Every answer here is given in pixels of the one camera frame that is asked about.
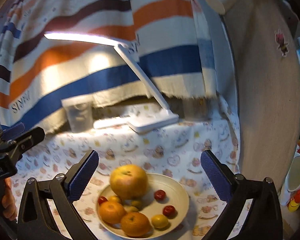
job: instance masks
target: striped blanket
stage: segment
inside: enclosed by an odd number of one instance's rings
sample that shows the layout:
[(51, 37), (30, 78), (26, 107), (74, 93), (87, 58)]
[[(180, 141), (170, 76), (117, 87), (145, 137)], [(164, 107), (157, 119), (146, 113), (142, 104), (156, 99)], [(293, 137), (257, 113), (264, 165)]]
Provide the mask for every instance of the striped blanket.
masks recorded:
[(92, 94), (96, 107), (147, 95), (111, 46), (47, 40), (46, 31), (132, 41), (141, 68), (169, 97), (215, 96), (212, 43), (195, 0), (16, 0), (0, 36), (0, 124), (52, 132), (61, 99)]

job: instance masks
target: dark brown stripe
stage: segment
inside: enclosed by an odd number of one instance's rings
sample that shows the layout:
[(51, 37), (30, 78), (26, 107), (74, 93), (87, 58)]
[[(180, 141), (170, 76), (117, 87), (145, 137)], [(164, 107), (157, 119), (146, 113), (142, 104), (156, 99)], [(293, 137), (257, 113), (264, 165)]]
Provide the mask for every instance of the dark brown stripe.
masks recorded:
[(131, 10), (130, 0), (98, 0), (82, 8), (74, 15), (59, 16), (52, 19), (37, 36), (33, 37), (29, 41), (23, 42), (17, 47), (14, 62), (25, 57), (34, 50), (45, 32), (69, 29), (85, 17), (101, 10), (116, 10), (121, 12), (129, 11)]
[(7, 82), (10, 82), (10, 75), (11, 72), (8, 69), (6, 69), (6, 67), (0, 65), (0, 78)]
[(17, 2), (15, 2), (15, 3), (12, 4), (11, 8), (12, 8), (13, 6), (15, 6), (15, 5), (18, 5), (18, 4), (21, 3), (21, 2), (23, 2), (23, 0), (18, 0)]

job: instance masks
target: blue textured gripper pad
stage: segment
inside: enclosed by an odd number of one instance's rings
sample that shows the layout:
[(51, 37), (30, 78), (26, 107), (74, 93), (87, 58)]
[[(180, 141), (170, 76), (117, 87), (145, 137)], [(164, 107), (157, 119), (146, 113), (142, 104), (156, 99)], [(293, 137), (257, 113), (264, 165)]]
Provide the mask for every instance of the blue textured gripper pad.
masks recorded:
[(201, 166), (211, 181), (219, 198), (228, 203), (232, 198), (231, 185), (220, 168), (205, 151), (201, 154)]
[(80, 199), (98, 165), (99, 155), (93, 151), (68, 185), (69, 201), (73, 202)]
[(3, 134), (1, 135), (2, 141), (9, 141), (19, 134), (23, 133), (25, 131), (25, 125), (23, 123), (18, 123), (6, 130), (3, 131)]

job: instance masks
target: screw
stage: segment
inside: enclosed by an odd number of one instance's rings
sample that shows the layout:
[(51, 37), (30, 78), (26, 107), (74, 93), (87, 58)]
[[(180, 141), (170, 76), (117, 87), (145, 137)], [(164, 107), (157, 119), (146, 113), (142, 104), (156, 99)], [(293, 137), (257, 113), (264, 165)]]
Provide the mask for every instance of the screw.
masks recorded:
[(235, 176), (234, 176), (237, 180), (244, 180), (244, 176), (242, 175), (242, 174), (236, 174)]
[(62, 180), (64, 177), (65, 177), (65, 175), (63, 173), (59, 173), (56, 175), (57, 180)]
[(31, 184), (31, 183), (33, 183), (33, 182), (34, 182), (34, 178), (30, 178), (30, 179), (27, 180), (27, 183), (28, 183), (28, 184)]
[(266, 182), (268, 182), (268, 183), (272, 183), (272, 182), (273, 182), (273, 180), (272, 180), (270, 177), (266, 177)]

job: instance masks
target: patterned tablecloth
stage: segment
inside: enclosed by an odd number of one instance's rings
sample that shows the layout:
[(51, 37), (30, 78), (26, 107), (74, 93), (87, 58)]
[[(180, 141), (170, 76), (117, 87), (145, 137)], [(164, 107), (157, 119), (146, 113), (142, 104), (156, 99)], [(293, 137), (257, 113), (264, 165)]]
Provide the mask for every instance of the patterned tablecloth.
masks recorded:
[[(79, 134), (47, 136), (17, 163), (18, 174), (12, 178), (17, 207), (29, 177), (47, 180), (57, 173), (66, 173), (74, 163), (94, 149), (99, 153), (99, 166), (81, 199), (73, 204), (99, 240), (119, 237), (99, 223), (95, 209), (98, 192), (109, 183), (109, 174), (114, 168), (129, 163), (137, 164), (148, 172), (169, 176), (184, 186), (190, 197), (190, 209), (186, 219), (169, 233), (169, 239), (201, 239), (226, 205), (218, 199), (200, 165), (201, 152), (211, 149), (234, 173), (239, 171), (238, 116), (231, 113), (222, 98), (219, 109), (221, 115), (215, 115), (207, 122), (183, 121), (145, 135), (138, 135), (125, 125)], [(49, 204), (61, 233), (70, 238), (53, 201), (50, 200)], [(247, 201), (230, 237), (240, 231), (249, 207), (250, 201)]]

